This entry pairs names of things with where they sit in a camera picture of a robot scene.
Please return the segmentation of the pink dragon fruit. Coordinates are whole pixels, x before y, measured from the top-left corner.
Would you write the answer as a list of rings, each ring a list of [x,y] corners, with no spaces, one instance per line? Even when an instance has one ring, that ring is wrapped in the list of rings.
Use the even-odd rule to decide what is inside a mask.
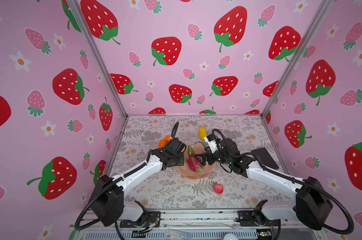
[[[203,166],[195,159],[195,151],[191,146],[188,146],[188,160],[187,164],[191,171],[199,173],[203,170]]]

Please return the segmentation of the orange tangerines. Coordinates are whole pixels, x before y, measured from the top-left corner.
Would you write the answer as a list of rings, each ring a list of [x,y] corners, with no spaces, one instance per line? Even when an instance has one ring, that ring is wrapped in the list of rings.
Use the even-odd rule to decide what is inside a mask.
[[[164,139],[159,141],[159,148],[164,148],[172,140],[171,136],[166,136]]]

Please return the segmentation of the yellow fruit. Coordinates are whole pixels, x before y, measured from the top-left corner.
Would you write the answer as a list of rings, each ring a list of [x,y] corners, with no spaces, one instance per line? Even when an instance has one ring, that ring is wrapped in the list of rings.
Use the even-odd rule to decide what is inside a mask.
[[[205,138],[207,137],[207,131],[205,130],[205,128],[199,128],[199,136],[200,138],[205,141]]]

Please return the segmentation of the red apple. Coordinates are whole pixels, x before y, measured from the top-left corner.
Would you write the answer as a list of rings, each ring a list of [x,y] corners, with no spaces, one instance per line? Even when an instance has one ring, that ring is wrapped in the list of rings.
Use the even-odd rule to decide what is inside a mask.
[[[218,195],[221,195],[224,193],[224,187],[221,184],[214,184],[213,190]]]

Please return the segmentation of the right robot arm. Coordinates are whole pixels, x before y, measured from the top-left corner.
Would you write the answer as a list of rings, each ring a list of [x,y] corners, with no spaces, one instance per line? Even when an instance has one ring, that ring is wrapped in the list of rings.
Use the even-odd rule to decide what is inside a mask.
[[[290,203],[260,201],[251,217],[257,225],[263,226],[275,220],[293,220],[317,231],[326,227],[325,221],[334,200],[317,179],[300,179],[275,171],[264,165],[257,154],[240,154],[237,144],[231,139],[221,140],[209,135],[204,141],[208,147],[205,153],[197,155],[202,165],[227,164],[230,173],[260,181],[291,199]]]

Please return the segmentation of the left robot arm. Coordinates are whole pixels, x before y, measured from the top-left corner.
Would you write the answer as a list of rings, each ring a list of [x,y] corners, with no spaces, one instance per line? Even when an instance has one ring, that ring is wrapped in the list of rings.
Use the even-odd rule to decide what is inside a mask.
[[[130,221],[137,226],[147,223],[148,211],[138,202],[127,202],[125,196],[137,185],[152,175],[170,167],[184,164],[187,146],[177,138],[170,140],[163,148],[149,150],[147,158],[132,169],[113,177],[101,176],[92,192],[89,206],[97,219],[80,229],[98,222],[108,227],[117,221]]]

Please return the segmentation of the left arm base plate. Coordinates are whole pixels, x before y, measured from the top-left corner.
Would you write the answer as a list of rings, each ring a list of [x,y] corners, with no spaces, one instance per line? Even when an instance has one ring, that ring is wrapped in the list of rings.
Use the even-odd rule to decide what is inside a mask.
[[[156,228],[160,226],[161,212],[144,212],[143,215],[135,222],[130,220],[121,220],[120,228]]]

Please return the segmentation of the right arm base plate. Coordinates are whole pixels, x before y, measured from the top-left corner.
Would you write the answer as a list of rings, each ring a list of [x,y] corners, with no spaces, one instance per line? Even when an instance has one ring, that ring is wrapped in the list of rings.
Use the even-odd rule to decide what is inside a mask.
[[[236,222],[240,223],[242,227],[277,227],[277,220],[268,220],[262,215],[261,212],[254,212],[251,210],[238,211],[238,218]]]

